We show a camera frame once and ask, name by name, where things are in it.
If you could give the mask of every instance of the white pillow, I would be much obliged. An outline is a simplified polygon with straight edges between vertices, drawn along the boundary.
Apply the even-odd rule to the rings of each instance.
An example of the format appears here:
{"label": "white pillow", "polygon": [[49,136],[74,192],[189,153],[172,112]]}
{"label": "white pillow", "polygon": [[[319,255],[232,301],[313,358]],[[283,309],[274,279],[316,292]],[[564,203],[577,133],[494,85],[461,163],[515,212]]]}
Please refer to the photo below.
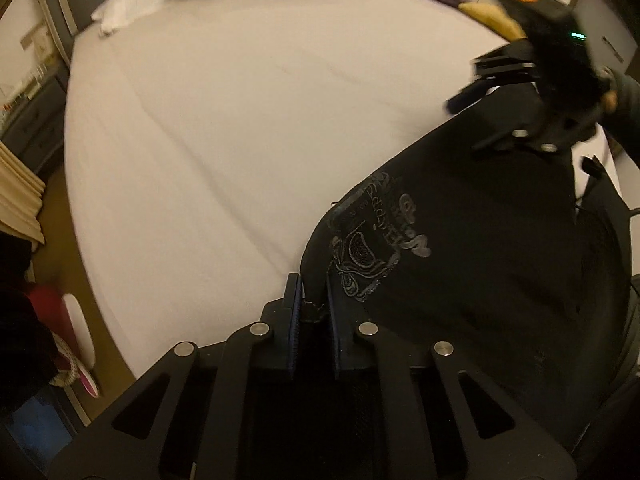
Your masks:
{"label": "white pillow", "polygon": [[92,12],[94,22],[100,22],[100,33],[108,36],[162,9],[172,0],[106,0]]}

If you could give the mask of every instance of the white bed sheet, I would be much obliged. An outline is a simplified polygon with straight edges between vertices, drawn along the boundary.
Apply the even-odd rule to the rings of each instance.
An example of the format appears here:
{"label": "white bed sheet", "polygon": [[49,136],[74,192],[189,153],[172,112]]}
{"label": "white bed sheet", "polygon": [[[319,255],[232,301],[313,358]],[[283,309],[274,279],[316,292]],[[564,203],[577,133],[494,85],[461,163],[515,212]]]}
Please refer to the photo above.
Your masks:
{"label": "white bed sheet", "polygon": [[[431,0],[180,0],[82,33],[69,199],[134,375],[256,320],[331,203],[443,123],[469,60],[501,43]],[[579,149],[603,158],[604,136]]]}

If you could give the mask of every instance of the metal screw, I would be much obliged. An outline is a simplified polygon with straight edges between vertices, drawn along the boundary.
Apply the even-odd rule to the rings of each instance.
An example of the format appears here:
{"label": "metal screw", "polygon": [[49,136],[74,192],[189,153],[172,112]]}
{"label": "metal screw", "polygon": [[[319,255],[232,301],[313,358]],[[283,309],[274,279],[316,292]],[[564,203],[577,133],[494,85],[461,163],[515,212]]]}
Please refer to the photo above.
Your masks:
{"label": "metal screw", "polygon": [[378,333],[378,326],[375,323],[366,321],[360,324],[358,332],[362,335],[375,335]]}
{"label": "metal screw", "polygon": [[267,335],[269,330],[271,330],[269,325],[263,322],[258,322],[251,325],[249,332],[253,335]]}
{"label": "metal screw", "polygon": [[174,354],[176,354],[178,357],[187,357],[193,354],[194,350],[195,350],[195,346],[193,346],[192,343],[189,343],[188,341],[183,341],[181,343],[178,343],[175,346]]}
{"label": "metal screw", "polygon": [[438,341],[433,345],[433,349],[439,355],[447,356],[453,354],[453,345],[449,341]]}

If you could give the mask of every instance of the blue object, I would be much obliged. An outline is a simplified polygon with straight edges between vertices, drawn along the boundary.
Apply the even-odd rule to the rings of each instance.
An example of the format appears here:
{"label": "blue object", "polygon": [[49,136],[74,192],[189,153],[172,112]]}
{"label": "blue object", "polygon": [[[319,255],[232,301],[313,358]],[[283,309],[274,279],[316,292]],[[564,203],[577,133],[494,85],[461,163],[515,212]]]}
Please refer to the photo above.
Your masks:
{"label": "blue object", "polygon": [[12,413],[5,424],[20,449],[44,474],[71,434],[55,407],[40,392]]}

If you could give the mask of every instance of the beige curtain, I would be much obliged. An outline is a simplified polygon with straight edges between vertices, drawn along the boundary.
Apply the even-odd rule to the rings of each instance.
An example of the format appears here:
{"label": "beige curtain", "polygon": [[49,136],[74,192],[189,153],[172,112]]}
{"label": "beige curtain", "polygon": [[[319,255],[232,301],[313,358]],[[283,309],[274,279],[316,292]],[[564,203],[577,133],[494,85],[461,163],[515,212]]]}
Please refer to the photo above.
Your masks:
{"label": "beige curtain", "polygon": [[0,231],[44,243],[36,215],[42,207],[44,182],[0,142]]}

